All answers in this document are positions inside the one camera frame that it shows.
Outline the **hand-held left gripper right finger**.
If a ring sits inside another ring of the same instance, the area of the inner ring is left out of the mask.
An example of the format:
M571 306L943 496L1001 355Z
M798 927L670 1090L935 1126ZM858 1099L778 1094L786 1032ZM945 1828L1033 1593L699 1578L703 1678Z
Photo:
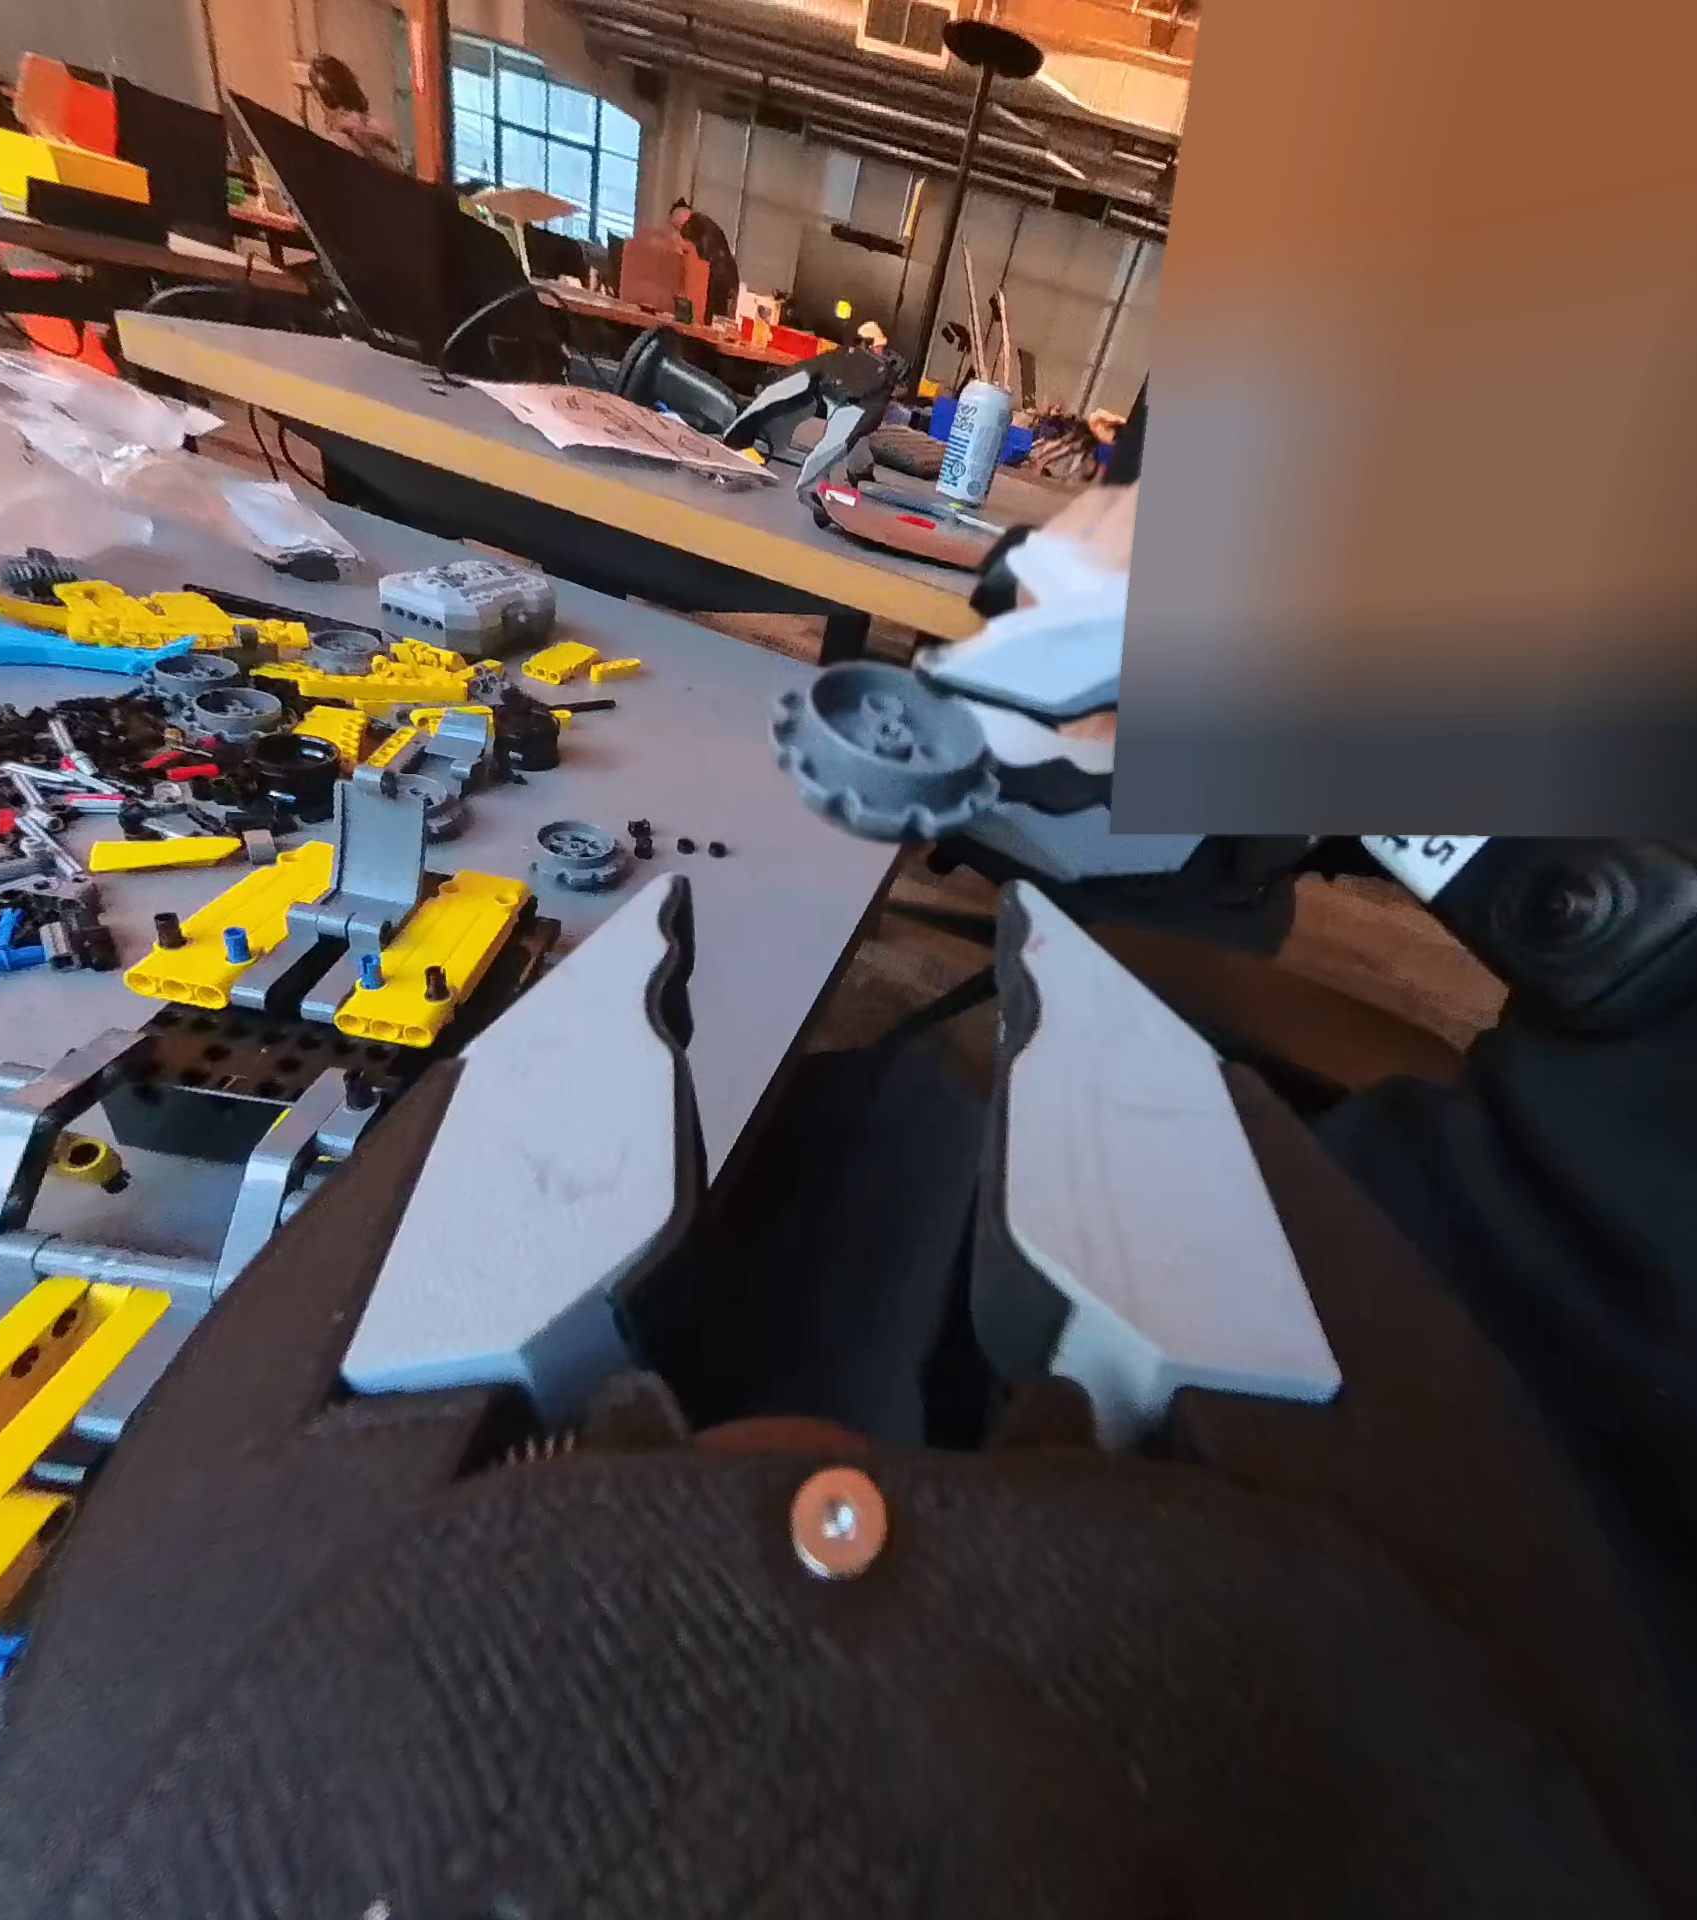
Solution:
M1340 1364L1210 1042L1025 879L995 977L970 1277L991 1372L1078 1388L1111 1450L1192 1389L1334 1403Z

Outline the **long black beam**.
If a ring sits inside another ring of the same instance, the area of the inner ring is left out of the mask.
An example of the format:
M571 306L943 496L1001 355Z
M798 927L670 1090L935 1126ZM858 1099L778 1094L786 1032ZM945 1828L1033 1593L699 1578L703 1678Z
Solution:
M331 632L365 632L379 635L379 620L374 614L353 616L353 614L334 614L321 610L306 610L299 606L283 606L271 599L263 599L251 594L233 591L229 588L209 588L196 581L185 581L184 591L196 594L212 601L213 607L227 614L229 620L259 623L263 620L273 621L293 621L313 634L331 634Z

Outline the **black floor lamp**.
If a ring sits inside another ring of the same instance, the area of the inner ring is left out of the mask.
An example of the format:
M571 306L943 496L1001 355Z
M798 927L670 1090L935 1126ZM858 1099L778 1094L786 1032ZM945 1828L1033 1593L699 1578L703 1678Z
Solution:
M963 207L968 193L968 182L980 146L983 124L995 82L998 77L1027 82L1039 73L1044 62L1041 47L1031 37L991 17L957 17L945 25L943 39L946 49L958 62L972 67L975 90L957 150L957 172L948 191L946 218L938 247L933 254L927 292L919 312L919 325L908 350L904 375L908 395L919 389L920 377L927 372L933 340L937 335L940 302L945 295L953 254L957 252Z

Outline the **blue brick separator tool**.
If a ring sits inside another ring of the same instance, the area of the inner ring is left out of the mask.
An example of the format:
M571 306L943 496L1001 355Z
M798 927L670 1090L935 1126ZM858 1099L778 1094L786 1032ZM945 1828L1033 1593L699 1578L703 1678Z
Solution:
M192 653L187 635L158 644L75 639L63 634L0 621L0 667L45 667L142 677L154 664Z

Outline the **pile of small building pieces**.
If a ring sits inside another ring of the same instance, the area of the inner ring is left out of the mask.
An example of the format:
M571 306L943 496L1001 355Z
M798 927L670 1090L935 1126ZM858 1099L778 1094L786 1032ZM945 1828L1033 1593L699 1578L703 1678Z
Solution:
M187 707L163 707L140 677L1 702L0 977L120 966L100 904L100 884L113 876L86 870L95 840L241 835L236 858L271 858L299 820L259 793L250 746L189 731Z

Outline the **yellow long frame beam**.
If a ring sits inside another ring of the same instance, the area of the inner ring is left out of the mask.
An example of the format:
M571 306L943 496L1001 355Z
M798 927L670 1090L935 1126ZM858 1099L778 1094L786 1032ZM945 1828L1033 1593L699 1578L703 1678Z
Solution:
M81 646L156 651L187 642L207 653L301 653L309 644L297 620L239 618L189 588L133 595L106 581L62 581L51 594L63 612L66 635Z

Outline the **grey battery box brick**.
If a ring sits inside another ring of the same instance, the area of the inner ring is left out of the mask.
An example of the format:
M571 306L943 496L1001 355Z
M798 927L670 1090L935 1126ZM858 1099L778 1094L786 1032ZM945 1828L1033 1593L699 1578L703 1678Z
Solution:
M390 644L411 639L461 660L506 660L547 644L556 594L532 564L472 555L384 573L377 616Z

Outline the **paned window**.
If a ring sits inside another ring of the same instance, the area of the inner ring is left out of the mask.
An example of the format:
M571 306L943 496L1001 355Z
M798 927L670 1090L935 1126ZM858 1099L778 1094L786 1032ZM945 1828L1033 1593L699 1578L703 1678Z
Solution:
M640 119L551 76L543 59L449 37L452 166L460 183L538 189L571 205L545 224L603 246L635 225Z

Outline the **black white handheld tool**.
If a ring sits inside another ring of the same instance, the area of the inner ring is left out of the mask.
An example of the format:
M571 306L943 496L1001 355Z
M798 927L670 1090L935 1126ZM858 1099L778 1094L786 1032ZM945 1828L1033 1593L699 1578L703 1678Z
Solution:
M739 398L693 365L676 334L657 324L623 350L610 392L665 410L732 451L760 451L772 461L786 461L796 427L818 419L796 477L798 497L810 503L820 484L851 474L857 447L882 425L902 372L889 350L832 350L796 362L757 395Z

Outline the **pale adjoining table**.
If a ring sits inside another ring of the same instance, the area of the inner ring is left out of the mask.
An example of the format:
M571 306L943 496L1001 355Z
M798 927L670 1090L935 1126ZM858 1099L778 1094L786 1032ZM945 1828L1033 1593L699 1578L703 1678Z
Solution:
M120 309L116 332L137 372L301 430L346 503L571 585L670 612L820 616L824 664L858 657L873 620L929 642L980 627L968 573L818 528L786 461L768 481L725 485L559 450L496 399L336 338L147 309Z

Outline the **heap of yellow beams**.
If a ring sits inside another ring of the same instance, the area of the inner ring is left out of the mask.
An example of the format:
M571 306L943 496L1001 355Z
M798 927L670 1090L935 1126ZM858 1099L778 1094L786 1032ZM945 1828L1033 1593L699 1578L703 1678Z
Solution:
M571 718L612 710L614 699L601 695L601 688L638 673L641 666L635 657L599 656L583 677L573 677L562 685L545 685L526 682L521 664L510 666L496 657L468 660L445 647L409 638L390 642L384 647L384 657L375 662L375 672L361 677L315 673L299 662L299 656L301 651L295 651L288 660L251 667L250 682L288 703L295 712L295 719L309 706L359 710L369 719L369 736L359 757L369 749L369 741L387 727L404 724L417 707L474 706L491 712L501 689L516 689L551 707L556 718L564 721L564 747Z

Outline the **paper sheet with line drawings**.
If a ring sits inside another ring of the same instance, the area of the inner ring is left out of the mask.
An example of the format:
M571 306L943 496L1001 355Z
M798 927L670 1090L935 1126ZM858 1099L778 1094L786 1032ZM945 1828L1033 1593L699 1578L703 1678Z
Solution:
M510 419L567 453L631 460L655 467L681 467L725 484L772 484L770 469L753 453L739 451L699 432L673 413L626 395L550 381L470 381L470 389L493 401Z

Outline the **red-rimmed dark tray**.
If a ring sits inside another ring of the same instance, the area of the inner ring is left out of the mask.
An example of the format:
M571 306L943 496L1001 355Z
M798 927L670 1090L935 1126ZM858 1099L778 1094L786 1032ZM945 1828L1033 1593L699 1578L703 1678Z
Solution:
M914 496L880 484L830 474L802 491L816 528L912 564L980 573L996 552L1019 541L1023 528L1005 528L940 496Z

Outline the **small yellow curved panel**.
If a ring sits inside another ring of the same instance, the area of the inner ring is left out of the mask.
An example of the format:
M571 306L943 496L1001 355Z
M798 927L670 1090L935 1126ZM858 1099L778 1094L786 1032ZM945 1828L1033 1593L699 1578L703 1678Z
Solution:
M86 852L91 876L189 872L220 866L244 852L239 834L106 835Z

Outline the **partly built yellow vehicle model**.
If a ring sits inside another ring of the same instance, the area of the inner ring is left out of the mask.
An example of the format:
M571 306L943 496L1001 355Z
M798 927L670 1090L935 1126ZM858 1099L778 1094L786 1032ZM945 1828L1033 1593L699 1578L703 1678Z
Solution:
M187 1334L427 1063L533 977L554 936L517 876L429 874L393 776L334 798L334 837L161 914L124 986L151 1011L43 1068L0 1068L0 1616ZM31 1223L51 1178L120 1190L120 1147L232 1167L209 1254Z

